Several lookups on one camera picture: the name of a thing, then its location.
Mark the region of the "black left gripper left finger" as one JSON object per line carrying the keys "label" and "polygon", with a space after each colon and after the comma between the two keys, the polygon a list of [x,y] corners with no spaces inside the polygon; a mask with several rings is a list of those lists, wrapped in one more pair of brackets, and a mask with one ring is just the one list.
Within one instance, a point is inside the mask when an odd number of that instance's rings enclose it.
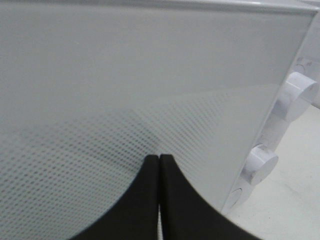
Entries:
{"label": "black left gripper left finger", "polygon": [[147,155],[118,201],[73,240],[157,240],[159,157]]}

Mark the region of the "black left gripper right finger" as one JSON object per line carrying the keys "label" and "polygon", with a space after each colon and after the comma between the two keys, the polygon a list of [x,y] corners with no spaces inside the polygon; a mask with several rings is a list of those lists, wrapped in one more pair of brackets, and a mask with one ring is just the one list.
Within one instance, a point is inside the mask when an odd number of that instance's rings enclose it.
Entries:
{"label": "black left gripper right finger", "polygon": [[211,207],[183,175],[174,157],[162,154],[160,216],[164,240],[254,240]]}

